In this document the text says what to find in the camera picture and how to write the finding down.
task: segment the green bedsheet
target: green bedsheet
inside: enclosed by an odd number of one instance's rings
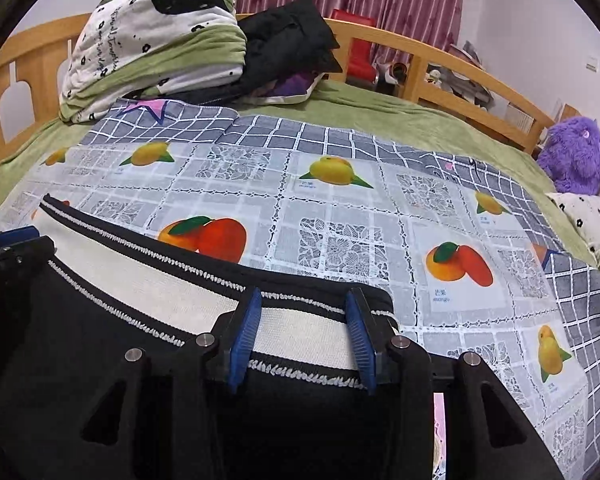
[[[532,195],[565,248],[592,266],[595,259],[567,217],[545,196],[554,185],[526,153],[505,146],[444,112],[342,83],[322,81],[311,98],[297,105],[239,107],[242,115],[263,114],[323,126],[354,128],[422,150],[468,155],[493,164]],[[0,204],[45,153],[80,141],[88,124],[47,123],[17,153],[0,164]]]

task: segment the pillow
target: pillow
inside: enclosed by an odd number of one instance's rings
[[[600,260],[600,197],[573,193],[547,193],[569,218],[589,251]]]
[[[254,90],[238,102],[250,105],[295,105],[306,101],[323,73],[299,73]]]

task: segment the blue gripper pad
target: blue gripper pad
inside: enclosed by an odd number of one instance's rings
[[[262,295],[260,289],[256,288],[240,324],[240,331],[235,337],[235,342],[231,348],[227,384],[232,394],[238,390],[238,386],[242,384],[244,375],[247,373],[247,366],[249,365],[253,344],[256,341],[261,314]]]
[[[371,345],[371,339],[366,333],[358,302],[351,292],[348,292],[345,298],[344,314],[347,320],[349,337],[351,338],[353,355],[356,358],[358,372],[360,373],[360,380],[371,395],[376,390],[375,352]]]
[[[20,242],[26,242],[27,240],[38,238],[39,236],[40,233],[33,225],[5,231],[0,233],[0,249]]]

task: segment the red chair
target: red chair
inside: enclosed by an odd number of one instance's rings
[[[340,9],[333,9],[331,19],[341,22],[359,23],[360,25],[376,26],[376,20],[358,16]],[[369,62],[371,56],[371,43],[364,40],[351,41],[351,51],[349,54],[349,68],[347,76],[368,81],[375,84],[378,81],[378,71]]]

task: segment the bolt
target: bolt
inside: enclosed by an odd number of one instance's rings
[[[203,334],[200,334],[196,338],[196,345],[206,348],[208,346],[211,346],[215,341],[216,341],[216,338],[214,337],[213,334],[211,334],[209,332],[205,332]]]
[[[142,357],[142,350],[139,348],[131,348],[126,351],[125,359],[130,363],[135,363]]]
[[[469,366],[477,366],[482,361],[482,359],[480,359],[480,356],[475,352],[467,352],[466,354],[464,354],[463,359],[464,362],[467,363]]]
[[[396,348],[407,348],[411,344],[411,339],[403,335],[394,335],[391,338],[391,344]]]

